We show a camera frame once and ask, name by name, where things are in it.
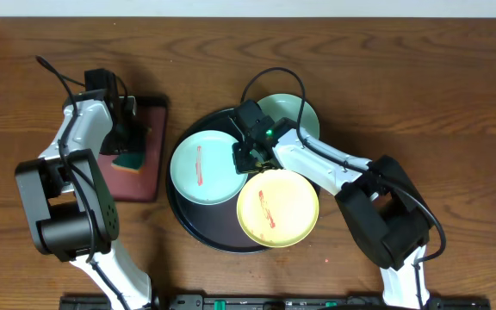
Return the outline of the green scrubbing sponge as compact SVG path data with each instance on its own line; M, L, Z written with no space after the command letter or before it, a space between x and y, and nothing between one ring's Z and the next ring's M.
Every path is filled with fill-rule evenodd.
M147 138L151 129L143 128L134 132L127 140L118 156L112 160L115 170L138 173L146 158Z

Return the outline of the light blue plate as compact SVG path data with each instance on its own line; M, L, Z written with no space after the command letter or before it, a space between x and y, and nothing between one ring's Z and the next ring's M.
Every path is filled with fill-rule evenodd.
M184 139L172 154L171 181L178 193L201 205L215 205L233 198L248 175L239 174L233 162L232 135L205 130Z

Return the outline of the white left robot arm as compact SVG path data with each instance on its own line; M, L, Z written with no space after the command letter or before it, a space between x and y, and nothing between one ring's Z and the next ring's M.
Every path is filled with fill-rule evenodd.
M85 90L69 94L64 120L50 146L19 163L15 180L36 249L85 272L113 309L152 306L150 277L118 239L115 200L98 166L99 155L142 152L146 128L134 99L111 71L84 74Z

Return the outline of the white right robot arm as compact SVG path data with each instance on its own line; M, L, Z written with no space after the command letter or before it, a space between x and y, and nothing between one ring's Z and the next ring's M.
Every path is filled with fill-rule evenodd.
M334 195L352 238L381 269L383 300L389 306L424 308L425 247L435 218L400 164L341 152L311 135L299 121L279 121L254 101L234 109L243 139L233 147L239 172L282 168Z

